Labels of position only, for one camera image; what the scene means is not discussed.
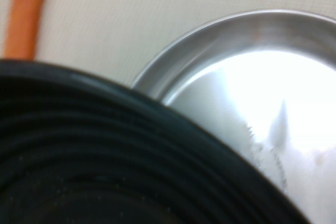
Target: silver pan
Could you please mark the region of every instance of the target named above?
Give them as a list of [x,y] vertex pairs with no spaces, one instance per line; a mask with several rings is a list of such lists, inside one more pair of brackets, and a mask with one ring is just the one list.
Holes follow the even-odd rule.
[[232,146],[314,223],[336,222],[332,19],[269,10],[215,21],[169,46],[134,89]]

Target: black ridged surface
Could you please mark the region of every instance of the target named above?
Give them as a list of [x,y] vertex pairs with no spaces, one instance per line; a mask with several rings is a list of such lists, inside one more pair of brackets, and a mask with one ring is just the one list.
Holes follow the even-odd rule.
[[215,138],[86,74],[0,62],[0,223],[307,223]]

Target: orange strip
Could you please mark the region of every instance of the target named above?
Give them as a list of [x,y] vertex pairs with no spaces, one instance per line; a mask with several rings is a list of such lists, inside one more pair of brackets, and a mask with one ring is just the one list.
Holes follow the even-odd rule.
[[5,58],[35,59],[43,4],[44,0],[13,0]]

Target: black pan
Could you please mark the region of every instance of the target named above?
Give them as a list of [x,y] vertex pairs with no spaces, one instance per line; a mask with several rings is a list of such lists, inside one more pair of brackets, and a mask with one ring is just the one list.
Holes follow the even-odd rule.
[[0,223],[307,223],[230,148],[79,71],[0,62]]

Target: metal bowl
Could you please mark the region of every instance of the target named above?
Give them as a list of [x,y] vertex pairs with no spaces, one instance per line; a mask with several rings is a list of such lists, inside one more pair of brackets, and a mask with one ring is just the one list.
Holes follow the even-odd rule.
[[335,86],[336,22],[287,10],[203,26],[134,84],[239,152],[325,224],[336,220]]

